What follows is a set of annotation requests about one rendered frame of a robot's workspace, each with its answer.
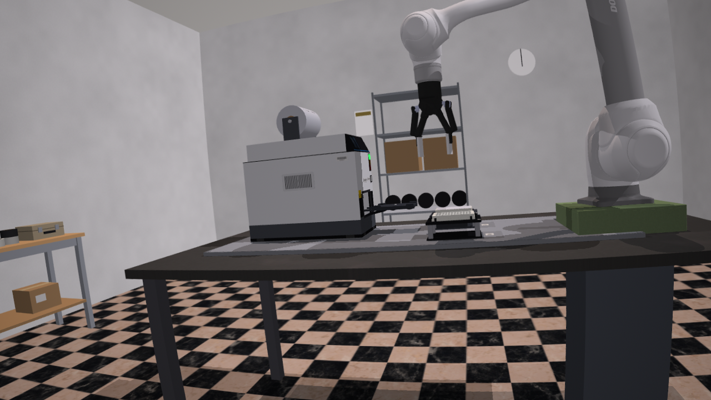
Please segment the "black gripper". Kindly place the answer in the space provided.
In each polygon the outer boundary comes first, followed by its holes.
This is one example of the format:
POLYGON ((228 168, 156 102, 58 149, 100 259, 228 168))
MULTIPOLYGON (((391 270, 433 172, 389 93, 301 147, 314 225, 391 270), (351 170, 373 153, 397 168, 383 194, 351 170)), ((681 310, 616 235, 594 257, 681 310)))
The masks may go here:
POLYGON ((410 135, 416 138, 418 157, 424 157, 423 152, 423 130, 425 123, 429 116, 436 114, 439 121, 441 122, 444 130, 446 131, 446 144, 447 144, 447 154, 453 154, 452 148, 452 133, 457 131, 457 125, 455 125, 454 113, 452 112, 452 102, 442 101, 441 93, 441 82, 440 81, 426 81, 418 84, 418 96, 419 105, 412 106, 412 121, 410 128, 410 135), (446 109, 446 114, 448 117, 448 122, 443 116, 441 107, 444 106, 446 109), (418 123, 419 109, 421 109, 420 121, 418 123), (418 128, 417 128, 418 127, 418 128))

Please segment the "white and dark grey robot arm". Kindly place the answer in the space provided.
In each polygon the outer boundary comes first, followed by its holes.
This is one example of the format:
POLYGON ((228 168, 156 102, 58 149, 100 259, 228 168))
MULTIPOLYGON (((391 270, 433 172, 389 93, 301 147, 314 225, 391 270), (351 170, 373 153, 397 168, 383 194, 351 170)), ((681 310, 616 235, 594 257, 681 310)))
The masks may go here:
MULTIPOLYGON (((455 26, 527 1, 465 0, 406 16, 400 37, 412 60, 415 83, 442 81, 442 44, 455 26)), ((585 2, 606 106, 585 137, 588 197, 578 198, 577 203, 594 207, 654 203, 654 198, 640 194, 638 181, 664 169, 672 144, 656 105, 644 98, 627 5, 625 0, 585 2)))

